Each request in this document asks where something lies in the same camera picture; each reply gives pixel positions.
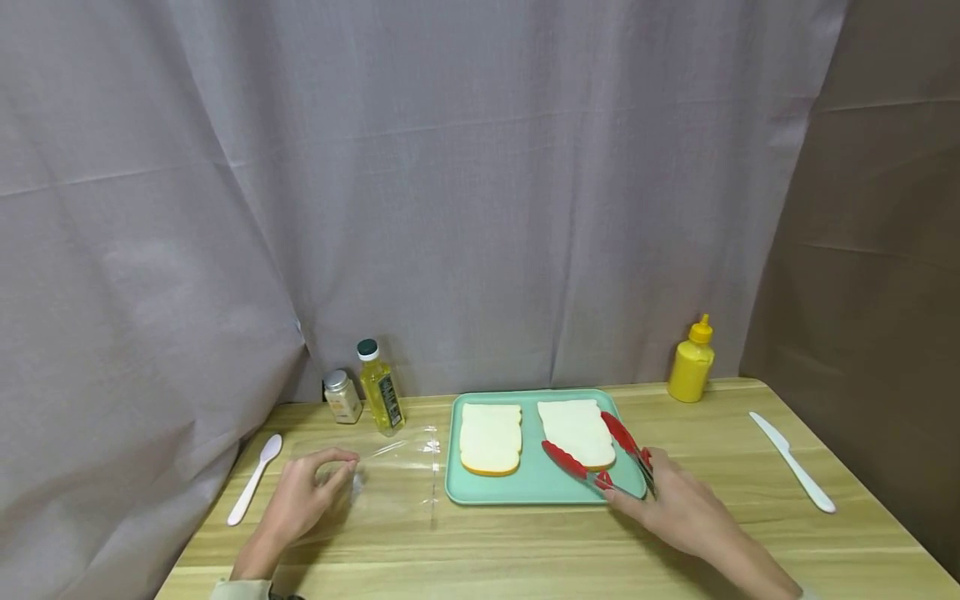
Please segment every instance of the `mint green plastic tray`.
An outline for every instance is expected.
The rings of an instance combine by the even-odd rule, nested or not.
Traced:
[[[450,444],[446,454],[446,495],[457,504],[604,504],[598,490],[574,479],[543,451],[543,424],[537,402],[594,399],[600,410],[620,414],[613,398],[600,390],[537,390],[463,394],[453,401],[450,417]],[[466,470],[460,463],[460,423],[464,404],[519,404],[523,449],[520,467],[505,477],[485,477]],[[609,468],[613,482],[640,497],[646,485],[639,467],[616,441],[616,460]]]

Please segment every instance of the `bottle label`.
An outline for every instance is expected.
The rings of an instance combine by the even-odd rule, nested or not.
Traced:
[[[402,419],[403,416],[400,414],[400,403],[396,399],[394,380],[387,375],[376,383],[376,387],[380,388],[380,395],[383,396],[383,405],[387,408],[387,416],[390,417],[390,426],[391,428],[396,427],[399,425],[400,419]]]

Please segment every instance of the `hand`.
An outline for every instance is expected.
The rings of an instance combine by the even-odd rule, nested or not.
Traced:
[[[674,548],[702,559],[709,560],[746,536],[706,484],[680,468],[662,449],[649,449],[656,499],[651,494],[641,501],[608,490],[604,496],[612,507]]]
[[[240,550],[230,579],[270,579],[283,550],[317,524],[340,490],[352,478],[360,457],[340,448],[327,448],[288,462],[260,524]],[[317,469],[344,461],[321,485]]]
[[[604,491],[611,507],[630,516],[674,548],[704,559],[754,598],[796,600],[803,591],[756,540],[733,519],[710,487],[650,448],[656,498],[638,500]]]

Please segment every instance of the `red tongs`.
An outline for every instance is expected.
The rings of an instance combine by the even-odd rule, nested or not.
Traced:
[[[622,447],[627,454],[634,459],[637,466],[640,467],[640,472],[643,473],[643,481],[647,484],[647,490],[656,497],[657,491],[654,490],[654,468],[650,464],[650,450],[646,448],[641,449],[634,441],[634,436],[630,435],[630,432],[623,426],[620,419],[614,417],[613,414],[603,411],[600,413],[600,418],[607,424],[607,429],[610,429],[610,434],[616,442],[620,444],[620,447]]]
[[[543,446],[543,451],[547,453],[547,456],[553,459],[553,462],[557,463],[563,470],[573,475],[577,479],[581,479],[590,483],[591,485],[596,486],[600,490],[617,490],[618,492],[626,493],[630,496],[636,498],[636,494],[627,492],[620,486],[614,484],[613,480],[610,478],[610,474],[602,470],[600,472],[593,472],[587,470],[580,461],[573,458],[566,452],[564,452],[556,444],[552,444],[547,440],[543,440],[540,443]]]

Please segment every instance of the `spice jar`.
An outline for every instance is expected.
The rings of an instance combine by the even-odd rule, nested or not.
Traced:
[[[363,404],[353,382],[340,369],[324,375],[324,396],[338,423],[356,423],[363,412]]]

